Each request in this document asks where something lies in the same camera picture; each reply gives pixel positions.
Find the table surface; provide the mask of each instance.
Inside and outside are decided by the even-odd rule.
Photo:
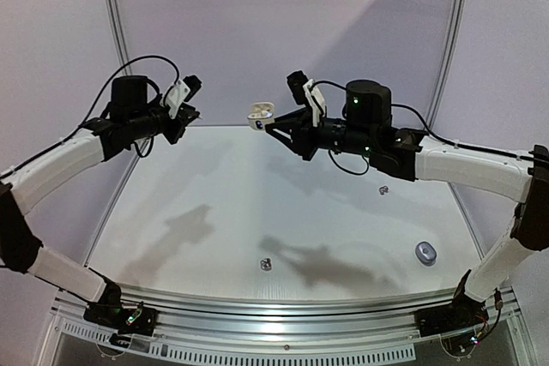
[[[438,253],[432,267],[415,256],[422,241]],[[138,162],[89,266],[187,295],[329,301],[453,288],[479,260],[446,183],[355,177],[247,127],[195,127]]]

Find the bolt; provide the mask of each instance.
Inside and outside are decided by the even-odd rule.
[[[260,264],[261,270],[263,270],[264,272],[268,272],[273,268],[273,264],[268,257],[260,261],[259,264]]]

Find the gray oval object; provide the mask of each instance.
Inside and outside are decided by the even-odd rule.
[[[437,251],[429,242],[421,242],[415,247],[415,255],[421,263],[426,266],[432,266],[437,261]]]

